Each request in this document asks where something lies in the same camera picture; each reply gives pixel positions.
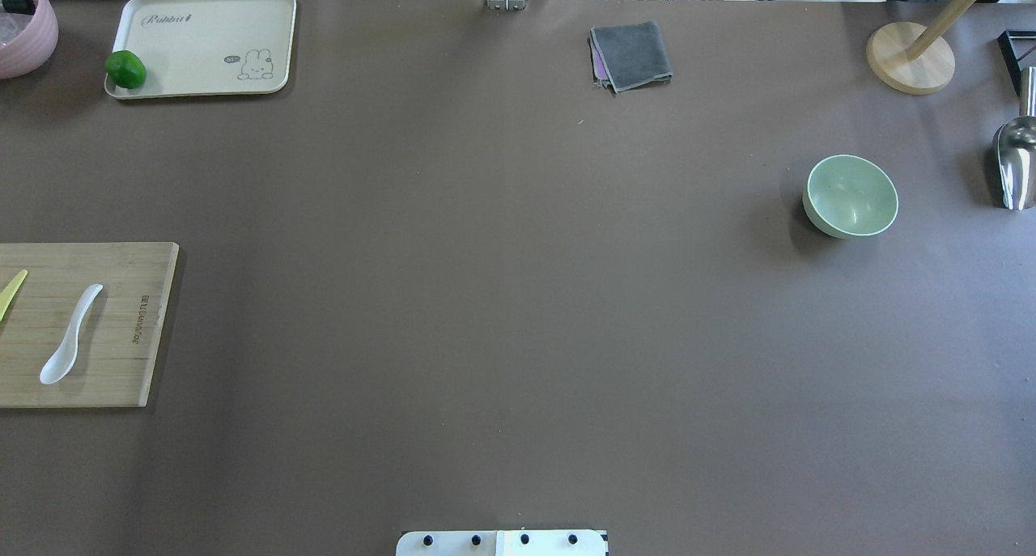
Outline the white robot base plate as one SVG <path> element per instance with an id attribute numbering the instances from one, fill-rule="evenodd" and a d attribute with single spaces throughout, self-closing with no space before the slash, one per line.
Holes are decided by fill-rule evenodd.
<path id="1" fill-rule="evenodd" d="M 396 555 L 608 555 L 595 529 L 434 530 L 403 533 Z"/>

